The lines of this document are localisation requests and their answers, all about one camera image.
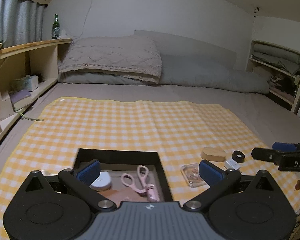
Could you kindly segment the white round tape measure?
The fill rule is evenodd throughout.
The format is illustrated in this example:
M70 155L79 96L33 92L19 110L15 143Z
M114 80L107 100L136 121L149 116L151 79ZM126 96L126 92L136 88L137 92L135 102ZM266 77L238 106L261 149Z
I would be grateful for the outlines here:
M102 171L99 177L90 185L95 191L106 191L111 188L111 176L108 171Z

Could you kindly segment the brown square leather case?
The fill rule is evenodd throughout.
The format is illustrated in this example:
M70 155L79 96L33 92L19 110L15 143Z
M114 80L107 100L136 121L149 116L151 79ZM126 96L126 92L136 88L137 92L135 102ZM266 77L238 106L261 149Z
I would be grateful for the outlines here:
M148 202L146 197L139 195L129 187L119 191L108 189L106 191L98 191L98 193L113 201L117 206L120 206L121 202Z

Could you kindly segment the black box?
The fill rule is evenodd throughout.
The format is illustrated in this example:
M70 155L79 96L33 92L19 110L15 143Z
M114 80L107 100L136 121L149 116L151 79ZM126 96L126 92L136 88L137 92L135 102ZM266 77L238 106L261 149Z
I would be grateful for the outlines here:
M132 171L138 165L148 167L154 173L154 181L159 191L160 199L167 202L173 201L166 174L157 152L80 148L73 168L77 169L93 159L99 160L102 170Z

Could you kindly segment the pink eyelash curler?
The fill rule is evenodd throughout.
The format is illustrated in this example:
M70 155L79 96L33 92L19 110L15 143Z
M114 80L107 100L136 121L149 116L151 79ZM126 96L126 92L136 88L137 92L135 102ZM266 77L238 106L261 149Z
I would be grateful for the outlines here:
M140 181L141 188L137 187L134 177L128 173L123 173L121 175L121 183L126 187L130 187L137 194L146 196L149 202L159 202L160 196L157 187L148 182L148 167L138 165L136 173Z

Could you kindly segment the oval wooden box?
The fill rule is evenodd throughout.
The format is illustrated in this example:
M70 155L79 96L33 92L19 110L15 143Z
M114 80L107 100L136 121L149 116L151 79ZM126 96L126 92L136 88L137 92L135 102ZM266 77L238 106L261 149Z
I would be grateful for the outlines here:
M226 159L226 152L220 148L205 147L200 156L202 159L208 161L224 162Z

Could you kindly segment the black round tin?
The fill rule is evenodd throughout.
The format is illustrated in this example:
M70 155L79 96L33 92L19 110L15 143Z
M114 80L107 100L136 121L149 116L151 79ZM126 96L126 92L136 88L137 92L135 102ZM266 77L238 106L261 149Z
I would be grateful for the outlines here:
M232 159L236 162L236 163L243 163L245 161L245 155L243 152L235 150L232 154Z

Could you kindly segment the clear plastic case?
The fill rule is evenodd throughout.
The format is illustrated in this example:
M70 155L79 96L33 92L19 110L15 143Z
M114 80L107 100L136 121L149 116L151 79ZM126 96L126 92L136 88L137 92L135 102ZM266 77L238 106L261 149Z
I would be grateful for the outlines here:
M189 187L197 188L207 186L207 183L199 175L198 163L183 165L180 171Z

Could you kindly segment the yellow checkered mat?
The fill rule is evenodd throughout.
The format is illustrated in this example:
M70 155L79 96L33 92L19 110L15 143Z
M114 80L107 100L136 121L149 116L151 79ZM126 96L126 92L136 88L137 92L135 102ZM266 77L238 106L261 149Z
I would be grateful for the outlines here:
M295 210L299 176L256 161L251 150L264 143L230 110L219 104L118 102L62 97L47 105L38 122L23 135L0 174L0 239L7 239L2 217L32 170L56 173L74 164L79 148L157 152L175 200L183 203L199 192L185 183L181 167L197 163L205 147L230 156L242 151L244 174L268 170Z

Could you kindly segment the purple notebook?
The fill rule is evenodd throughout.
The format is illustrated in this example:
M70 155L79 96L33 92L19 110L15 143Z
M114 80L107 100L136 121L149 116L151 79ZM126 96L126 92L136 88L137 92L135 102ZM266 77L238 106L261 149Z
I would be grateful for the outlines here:
M31 93L26 89L22 89L18 92L11 93L10 99L14 105L17 103L29 103L31 102Z

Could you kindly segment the tissue box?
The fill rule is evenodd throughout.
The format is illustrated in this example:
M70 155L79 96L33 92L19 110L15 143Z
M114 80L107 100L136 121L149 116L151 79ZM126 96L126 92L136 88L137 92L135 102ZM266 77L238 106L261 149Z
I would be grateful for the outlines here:
M26 89L29 92L33 92L39 87L39 79L36 75L27 75L20 79L15 79L11 82L11 88L14 91L20 91Z

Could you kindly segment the grey folded duvet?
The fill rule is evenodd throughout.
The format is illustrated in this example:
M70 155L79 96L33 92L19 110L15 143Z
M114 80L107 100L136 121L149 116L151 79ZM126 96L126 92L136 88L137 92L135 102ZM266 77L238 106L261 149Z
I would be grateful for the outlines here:
M161 55L159 85L206 87L240 93L269 93L265 78L251 72L228 69L207 59L189 56ZM60 83L100 83L105 85L150 85L149 82L112 74L74 71L62 73Z

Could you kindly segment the beige quilted pillow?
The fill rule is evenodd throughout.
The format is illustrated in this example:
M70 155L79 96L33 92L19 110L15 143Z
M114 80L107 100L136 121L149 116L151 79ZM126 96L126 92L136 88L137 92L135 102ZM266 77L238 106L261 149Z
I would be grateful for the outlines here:
M156 43L147 36L90 37L70 45L58 66L60 74L79 70L157 84L162 61Z

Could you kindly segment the grey bed headboard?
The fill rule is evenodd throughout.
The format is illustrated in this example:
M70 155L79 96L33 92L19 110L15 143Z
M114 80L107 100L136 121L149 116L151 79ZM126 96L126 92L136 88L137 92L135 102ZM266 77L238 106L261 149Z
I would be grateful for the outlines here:
M236 62L234 51L200 40L147 30L134 30L134 34L152 39L159 52L164 55L196 56L212 60L229 69L233 69Z

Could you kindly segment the green glass bottle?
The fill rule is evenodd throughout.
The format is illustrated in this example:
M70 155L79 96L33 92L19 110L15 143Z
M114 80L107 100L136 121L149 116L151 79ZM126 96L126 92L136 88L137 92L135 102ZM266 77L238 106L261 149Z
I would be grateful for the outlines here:
M60 23L58 14L55 14L54 23L52 25L52 39L57 39L59 37L60 32Z

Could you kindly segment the grey window curtain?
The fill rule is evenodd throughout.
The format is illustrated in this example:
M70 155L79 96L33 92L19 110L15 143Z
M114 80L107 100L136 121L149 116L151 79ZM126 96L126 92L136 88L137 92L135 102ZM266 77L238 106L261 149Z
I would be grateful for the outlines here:
M0 48L41 41L44 9L31 0L0 0Z

